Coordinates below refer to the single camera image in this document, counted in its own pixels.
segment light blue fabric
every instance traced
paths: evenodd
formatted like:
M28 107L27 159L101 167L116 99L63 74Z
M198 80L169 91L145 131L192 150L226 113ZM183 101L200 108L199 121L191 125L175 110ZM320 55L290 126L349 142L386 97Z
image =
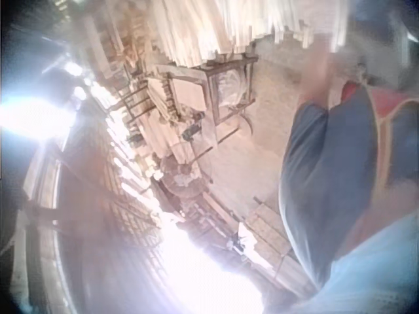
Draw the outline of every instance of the light blue fabric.
M418 297L418 212L332 265L325 286L292 313L404 313Z

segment person's hand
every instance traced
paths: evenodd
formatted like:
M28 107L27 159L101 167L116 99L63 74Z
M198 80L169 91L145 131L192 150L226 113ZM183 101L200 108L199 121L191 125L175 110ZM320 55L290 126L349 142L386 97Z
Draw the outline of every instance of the person's hand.
M330 40L327 37L316 38L309 48L302 73L300 103L311 100L327 109L332 79L333 55L330 53Z

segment person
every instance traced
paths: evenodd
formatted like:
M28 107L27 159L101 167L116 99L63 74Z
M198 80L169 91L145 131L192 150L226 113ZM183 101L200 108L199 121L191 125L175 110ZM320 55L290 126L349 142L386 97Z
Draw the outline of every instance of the person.
M318 292L267 313L403 313L418 298L419 100L349 82L329 109L327 47L310 47L279 197Z

